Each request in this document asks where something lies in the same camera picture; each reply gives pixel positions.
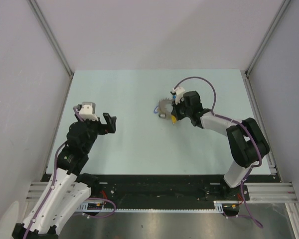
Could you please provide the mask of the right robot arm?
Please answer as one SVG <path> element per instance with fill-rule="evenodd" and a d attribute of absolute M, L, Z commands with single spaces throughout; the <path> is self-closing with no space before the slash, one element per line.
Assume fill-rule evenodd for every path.
<path fill-rule="evenodd" d="M 224 175 L 220 195 L 226 200 L 233 199 L 238 194 L 237 187 L 246 181 L 253 168 L 262 165 L 262 159 L 270 152 L 259 125 L 253 118 L 238 121 L 215 114 L 203 107 L 196 91 L 177 87 L 171 94 L 173 123 L 188 118 L 195 127 L 227 137 L 233 163 Z"/>

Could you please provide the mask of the round metal keyring organiser disc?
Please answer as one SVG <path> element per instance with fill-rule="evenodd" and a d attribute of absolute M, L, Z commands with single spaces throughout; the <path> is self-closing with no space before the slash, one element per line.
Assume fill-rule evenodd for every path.
<path fill-rule="evenodd" d="M 158 104 L 155 107 L 153 113 L 158 115 L 158 117 L 161 119 L 171 120 L 173 103 L 174 103 L 173 98 L 162 98 L 158 101 Z"/>

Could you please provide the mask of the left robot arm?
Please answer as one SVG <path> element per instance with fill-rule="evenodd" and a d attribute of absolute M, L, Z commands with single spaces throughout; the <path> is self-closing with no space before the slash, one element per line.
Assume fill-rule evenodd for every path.
<path fill-rule="evenodd" d="M 51 178 L 32 211 L 15 225 L 14 239 L 58 238 L 77 208 L 88 198 L 99 196 L 99 179 L 81 171 L 97 137 L 116 132 L 117 118 L 108 113 L 103 117 L 105 123 L 96 115 L 76 115 L 66 141 L 56 151 Z"/>

